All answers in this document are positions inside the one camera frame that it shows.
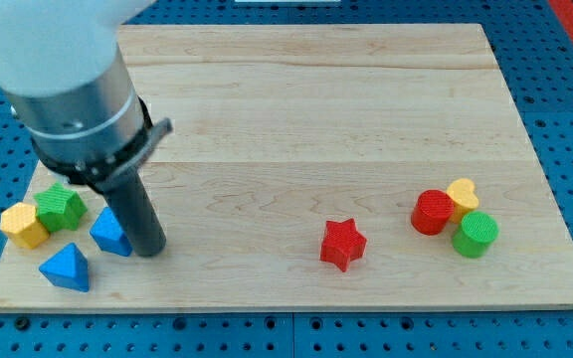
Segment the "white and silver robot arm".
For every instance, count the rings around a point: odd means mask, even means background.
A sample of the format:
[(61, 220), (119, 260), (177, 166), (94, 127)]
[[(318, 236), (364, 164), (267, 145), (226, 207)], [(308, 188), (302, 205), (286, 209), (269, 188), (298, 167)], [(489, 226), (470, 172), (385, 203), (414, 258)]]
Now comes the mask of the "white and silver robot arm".
[(0, 88), (40, 160), (104, 193), (170, 131), (147, 119), (117, 43), (151, 0), (0, 0)]

